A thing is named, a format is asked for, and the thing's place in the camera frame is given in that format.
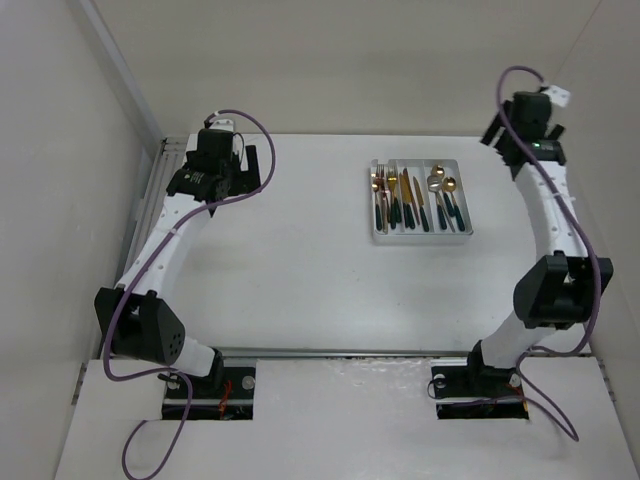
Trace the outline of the rose gold fork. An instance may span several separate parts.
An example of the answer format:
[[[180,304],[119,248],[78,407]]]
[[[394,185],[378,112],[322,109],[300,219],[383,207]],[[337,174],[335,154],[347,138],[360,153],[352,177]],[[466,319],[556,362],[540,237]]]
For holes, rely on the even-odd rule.
[[[381,196],[382,196],[382,203],[383,203],[383,210],[384,210],[383,231],[385,234],[388,234],[391,227],[392,212],[391,212],[391,204],[390,204],[390,193],[387,188],[387,184],[384,190],[381,189]]]
[[[390,220],[390,207],[387,191],[387,184],[385,178],[384,166],[378,164],[376,168],[376,185],[378,188],[378,194],[380,196],[380,210],[382,219],[382,232],[384,234],[389,233],[389,220]]]

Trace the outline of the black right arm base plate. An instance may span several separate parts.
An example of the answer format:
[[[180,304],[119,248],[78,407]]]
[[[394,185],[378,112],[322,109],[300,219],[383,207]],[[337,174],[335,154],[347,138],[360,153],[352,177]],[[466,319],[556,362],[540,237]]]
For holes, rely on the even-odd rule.
[[[528,420],[514,369],[470,366],[465,359],[431,363],[430,395],[439,420]]]

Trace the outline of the gold spoon green handle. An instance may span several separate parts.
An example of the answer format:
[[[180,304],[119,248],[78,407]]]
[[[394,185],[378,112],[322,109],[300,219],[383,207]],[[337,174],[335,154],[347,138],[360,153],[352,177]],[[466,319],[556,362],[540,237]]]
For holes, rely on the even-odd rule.
[[[455,198],[455,191],[457,188],[456,180],[453,177],[445,177],[443,180],[443,190],[445,192],[445,203],[447,205],[449,214],[456,221],[458,230],[461,232],[465,231],[465,224],[462,218],[461,210],[457,204]]]
[[[450,217],[453,217],[454,216],[453,206],[452,206],[447,194],[444,192],[445,169],[441,165],[434,165],[431,168],[431,175],[439,180],[440,203],[444,206],[444,208],[445,208],[446,212],[448,213],[448,215]]]
[[[446,231],[448,229],[448,221],[445,213],[444,203],[439,191],[435,193],[435,198],[437,203],[437,215],[440,229],[442,231]]]

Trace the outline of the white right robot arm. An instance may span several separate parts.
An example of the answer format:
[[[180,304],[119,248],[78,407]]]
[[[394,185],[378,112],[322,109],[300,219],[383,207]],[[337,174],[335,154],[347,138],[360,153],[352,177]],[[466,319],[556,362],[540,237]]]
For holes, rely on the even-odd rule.
[[[590,321],[614,272],[611,260],[593,256],[581,236],[559,142],[563,129],[548,126],[551,98],[520,91],[501,107],[481,141],[494,146],[525,201],[537,261],[515,286],[512,313],[467,357],[465,386],[487,397],[506,390],[522,354]]]

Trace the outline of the gold fork green handle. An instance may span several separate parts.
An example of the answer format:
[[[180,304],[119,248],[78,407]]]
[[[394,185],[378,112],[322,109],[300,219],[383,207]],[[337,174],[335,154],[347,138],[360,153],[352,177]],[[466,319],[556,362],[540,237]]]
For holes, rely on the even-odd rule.
[[[375,228],[378,232],[382,232],[384,227],[384,222],[383,222],[383,212],[382,212],[382,204],[381,204],[381,190],[378,182],[378,175],[375,173],[372,174],[371,188],[374,195]]]
[[[388,171],[387,182],[391,193],[391,227],[395,229],[396,225],[402,220],[402,218],[401,214],[399,213],[399,202],[396,195],[398,178],[397,173],[393,168],[390,168]]]
[[[387,178],[387,184],[389,186],[389,192],[391,195],[391,209],[395,211],[396,210],[395,205],[397,203],[396,187],[397,187],[398,177],[397,177],[396,168],[391,164],[387,165],[386,178]]]

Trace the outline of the silver slotted spoon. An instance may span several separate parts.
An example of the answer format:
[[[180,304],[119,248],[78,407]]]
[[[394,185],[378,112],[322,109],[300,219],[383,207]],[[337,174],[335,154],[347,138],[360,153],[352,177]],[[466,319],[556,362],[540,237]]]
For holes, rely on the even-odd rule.
[[[428,187],[428,190],[435,197],[435,193],[440,190],[439,180],[437,178],[433,177],[432,175],[429,175],[427,177],[427,187]],[[450,218],[448,217],[446,210],[445,210],[445,213],[446,213],[446,217],[447,217],[447,221],[448,221],[448,229],[447,230],[450,230],[451,232],[455,232],[455,228],[453,226],[453,223],[450,220]]]

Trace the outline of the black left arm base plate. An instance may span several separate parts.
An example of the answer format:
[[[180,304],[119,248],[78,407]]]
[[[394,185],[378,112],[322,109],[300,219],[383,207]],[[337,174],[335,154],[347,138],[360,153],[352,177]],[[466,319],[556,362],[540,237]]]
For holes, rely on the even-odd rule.
[[[230,358],[224,361],[221,380],[210,384],[205,378],[192,377],[193,395],[188,420],[252,420],[256,387],[256,361]],[[187,385],[175,373],[159,374],[165,382],[161,406],[163,420],[180,420],[187,404]]]

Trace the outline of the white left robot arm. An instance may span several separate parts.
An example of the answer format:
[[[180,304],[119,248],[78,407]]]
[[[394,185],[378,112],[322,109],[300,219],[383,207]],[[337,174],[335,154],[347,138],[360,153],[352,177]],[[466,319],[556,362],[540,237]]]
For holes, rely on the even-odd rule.
[[[189,375],[201,396],[223,387],[221,355],[188,336],[168,305],[178,273],[196,237],[213,217],[216,203],[257,189],[257,153],[249,148],[241,166],[231,120],[200,130],[166,188],[157,222],[130,268],[112,288],[101,288],[94,307],[105,354],[152,362]]]

